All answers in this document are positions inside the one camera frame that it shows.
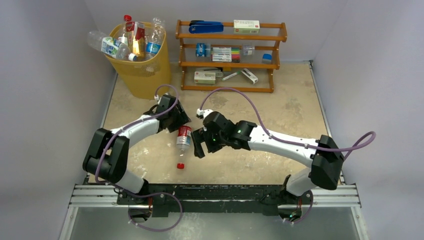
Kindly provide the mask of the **clear white-cap bottle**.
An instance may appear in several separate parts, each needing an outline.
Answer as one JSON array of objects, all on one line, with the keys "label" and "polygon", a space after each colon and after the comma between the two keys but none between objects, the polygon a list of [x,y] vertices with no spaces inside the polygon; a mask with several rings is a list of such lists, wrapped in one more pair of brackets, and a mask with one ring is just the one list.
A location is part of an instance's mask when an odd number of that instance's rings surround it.
[{"label": "clear white-cap bottle", "polygon": [[144,76],[151,77],[161,70],[161,65],[155,61],[149,61],[146,62],[141,69]]}]

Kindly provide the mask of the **red white label bottle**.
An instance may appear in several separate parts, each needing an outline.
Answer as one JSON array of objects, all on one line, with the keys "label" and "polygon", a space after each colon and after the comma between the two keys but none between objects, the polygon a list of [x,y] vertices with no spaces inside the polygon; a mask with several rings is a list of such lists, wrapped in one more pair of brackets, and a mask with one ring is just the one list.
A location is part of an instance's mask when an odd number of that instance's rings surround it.
[{"label": "red white label bottle", "polygon": [[125,45],[129,45],[128,44],[128,37],[127,37],[127,23],[130,23],[132,21],[132,17],[130,15],[124,15],[123,16],[123,23],[120,26],[120,29],[118,31],[118,40],[125,44]]}]

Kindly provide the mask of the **brown tea red bottle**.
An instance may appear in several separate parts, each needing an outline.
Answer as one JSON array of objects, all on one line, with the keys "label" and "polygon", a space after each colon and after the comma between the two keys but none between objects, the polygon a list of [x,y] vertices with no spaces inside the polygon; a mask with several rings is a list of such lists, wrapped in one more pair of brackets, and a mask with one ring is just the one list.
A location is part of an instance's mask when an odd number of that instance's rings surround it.
[{"label": "brown tea red bottle", "polygon": [[126,35],[131,52],[136,55],[137,61],[145,57],[145,25],[139,21],[128,21],[125,24]]}]

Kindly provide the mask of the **small white-cap bottle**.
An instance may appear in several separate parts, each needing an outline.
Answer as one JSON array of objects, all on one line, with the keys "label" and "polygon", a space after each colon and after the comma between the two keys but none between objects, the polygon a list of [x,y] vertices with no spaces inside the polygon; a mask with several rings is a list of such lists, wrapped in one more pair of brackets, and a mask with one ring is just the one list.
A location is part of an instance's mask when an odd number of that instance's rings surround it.
[{"label": "small white-cap bottle", "polygon": [[137,56],[129,46],[101,31],[92,30],[87,34],[87,43],[93,49],[106,54],[113,59],[135,62]]}]

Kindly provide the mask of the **blue label clear bottle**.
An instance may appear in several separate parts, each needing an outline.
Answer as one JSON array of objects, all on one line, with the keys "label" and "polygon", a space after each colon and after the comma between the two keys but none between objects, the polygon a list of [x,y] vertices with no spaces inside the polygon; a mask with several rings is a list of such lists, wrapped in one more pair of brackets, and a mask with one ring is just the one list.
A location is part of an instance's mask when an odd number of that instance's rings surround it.
[{"label": "blue label clear bottle", "polygon": [[159,17],[154,17],[146,40],[147,59],[152,59],[157,55],[163,44],[165,32],[165,22]]}]

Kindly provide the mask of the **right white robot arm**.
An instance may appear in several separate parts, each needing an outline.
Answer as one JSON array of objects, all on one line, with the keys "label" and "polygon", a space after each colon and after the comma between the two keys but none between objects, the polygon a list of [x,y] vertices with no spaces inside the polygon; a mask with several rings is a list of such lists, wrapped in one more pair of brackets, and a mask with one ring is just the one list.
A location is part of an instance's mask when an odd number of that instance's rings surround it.
[{"label": "right white robot arm", "polygon": [[235,150],[267,152],[303,164],[306,168],[288,176],[285,187],[280,191],[282,200],[288,204],[316,187],[337,189],[345,158],[330,136],[300,138],[269,131],[250,121],[233,123],[211,109],[198,109],[196,116],[203,124],[191,133],[196,157],[205,157],[202,148],[202,143],[205,143],[208,153],[231,147]]}]

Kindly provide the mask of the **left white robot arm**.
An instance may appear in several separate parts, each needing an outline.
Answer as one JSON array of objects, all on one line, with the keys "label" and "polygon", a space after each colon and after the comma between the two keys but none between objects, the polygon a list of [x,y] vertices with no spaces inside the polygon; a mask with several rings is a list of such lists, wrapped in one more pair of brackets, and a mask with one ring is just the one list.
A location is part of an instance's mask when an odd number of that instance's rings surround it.
[{"label": "left white robot arm", "polygon": [[163,130],[170,133],[191,122],[180,101],[164,94],[157,104],[137,120],[122,127],[95,131],[82,163],[87,173],[129,191],[129,197],[138,205],[149,199],[148,181],[128,168],[130,148],[143,139]]}]

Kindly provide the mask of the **red-cap bottle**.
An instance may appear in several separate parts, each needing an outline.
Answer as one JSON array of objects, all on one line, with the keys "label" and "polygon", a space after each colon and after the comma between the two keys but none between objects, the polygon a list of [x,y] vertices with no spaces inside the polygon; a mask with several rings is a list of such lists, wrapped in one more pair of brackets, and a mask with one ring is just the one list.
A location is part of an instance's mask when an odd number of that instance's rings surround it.
[{"label": "red-cap bottle", "polygon": [[179,170],[183,170],[185,168],[185,164],[189,157],[192,142],[191,132],[192,128],[188,125],[183,125],[178,129],[176,137],[176,147],[178,153],[176,168]]}]

